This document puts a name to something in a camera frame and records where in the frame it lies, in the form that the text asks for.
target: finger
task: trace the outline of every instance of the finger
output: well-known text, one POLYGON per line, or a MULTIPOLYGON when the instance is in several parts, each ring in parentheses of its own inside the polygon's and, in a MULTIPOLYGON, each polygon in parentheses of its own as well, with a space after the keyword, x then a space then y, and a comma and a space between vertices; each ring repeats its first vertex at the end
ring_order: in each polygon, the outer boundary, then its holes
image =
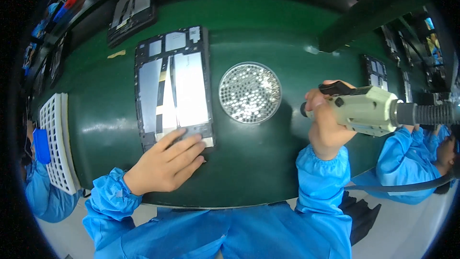
POLYGON ((200 153, 203 152, 205 147, 206 145, 204 144, 204 142, 198 142, 194 144, 187 151, 182 152, 181 154, 176 156, 175 159, 171 160, 168 163, 168 167, 171 168, 171 170, 174 173, 179 172, 179 170, 185 168, 188 164, 190 164, 193 161, 193 159, 200 155, 200 153))
POLYGON ((177 187, 181 186, 187 179, 192 176, 192 174, 203 164, 204 157, 198 156, 195 158, 192 163, 188 164, 185 168, 176 173, 174 177, 174 182, 177 187))
MULTIPOLYGON (((183 141, 176 142, 172 147, 166 149, 162 156, 164 156, 164 159, 166 161, 171 161, 172 159, 174 159, 177 156, 181 155, 187 149, 189 149, 190 147, 194 146, 196 143, 198 143, 200 141, 201 141, 201 135, 200 134, 189 136, 186 139, 184 139, 183 141)), ((196 158, 196 156, 198 154, 196 154, 193 158, 191 158, 188 163, 190 163, 194 158, 196 158)))
POLYGON ((325 103, 326 100, 324 95, 319 91, 319 89, 313 89, 308 92, 307 104, 305 105, 305 110, 307 112, 312 111, 317 105, 325 103))
POLYGON ((171 131, 169 134, 165 135, 160 141, 158 141, 151 149, 155 150, 156 152, 162 152, 168 146, 173 143, 178 137, 182 136, 185 133, 186 129, 177 129, 171 131))
POLYGON ((349 83, 347 83, 347 82, 344 82, 344 81, 342 81, 342 80, 340 80, 340 79, 325 80, 325 81, 323 82, 323 84, 333 84, 333 83, 338 82, 338 81, 341 81, 341 82, 344 83, 346 86, 348 86, 350 89, 356 89, 356 87, 355 87, 354 85, 349 84, 349 83))

